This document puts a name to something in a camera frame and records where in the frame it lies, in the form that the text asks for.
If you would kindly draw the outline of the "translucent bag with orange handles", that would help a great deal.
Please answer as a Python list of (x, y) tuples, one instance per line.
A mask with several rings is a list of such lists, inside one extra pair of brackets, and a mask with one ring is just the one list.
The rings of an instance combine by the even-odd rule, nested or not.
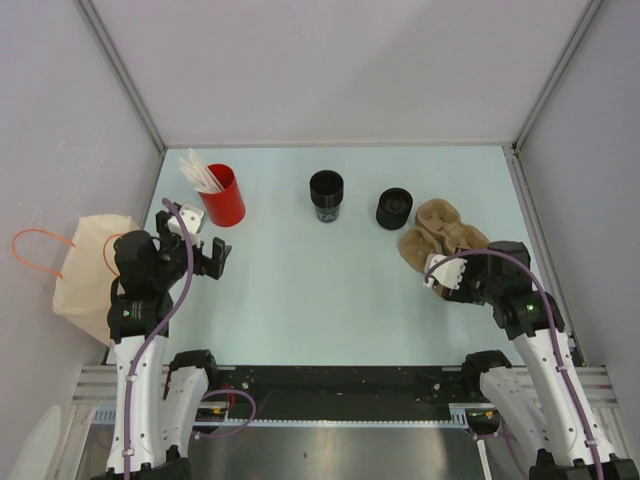
[[(40, 228), (27, 228), (12, 239), (11, 251), (21, 263), (56, 277), (53, 312), (68, 320), (104, 345), (110, 345), (107, 314), (111, 306), (111, 285), (119, 275), (115, 266), (115, 241), (139, 226), (130, 216), (101, 214), (81, 217), (72, 238)], [(18, 239), (28, 233), (49, 236), (69, 246), (62, 266), (50, 269), (22, 258)]]

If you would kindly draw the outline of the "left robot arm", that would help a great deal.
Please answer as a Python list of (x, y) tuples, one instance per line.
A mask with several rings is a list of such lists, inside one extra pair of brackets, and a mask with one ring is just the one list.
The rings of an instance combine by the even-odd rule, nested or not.
[(169, 319), (185, 296), (171, 288), (195, 276), (219, 279), (231, 248), (215, 238), (203, 252), (203, 210), (175, 204), (156, 215), (156, 232), (115, 240), (118, 274), (107, 315), (116, 359), (116, 418), (105, 479), (188, 479), (188, 446), (201, 400), (214, 397), (221, 375), (210, 350), (165, 360)]

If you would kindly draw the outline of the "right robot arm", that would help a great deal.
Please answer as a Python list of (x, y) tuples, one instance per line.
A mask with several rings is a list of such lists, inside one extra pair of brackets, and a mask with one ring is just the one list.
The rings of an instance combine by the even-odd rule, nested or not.
[(466, 358), (463, 393), (488, 399), (519, 443), (530, 479), (636, 479), (633, 460), (620, 457), (600, 426), (573, 364), (569, 339), (553, 297), (530, 269), (519, 242), (433, 254), (424, 282), (460, 290), (466, 302), (488, 304), (532, 381), (529, 395), (498, 351)]

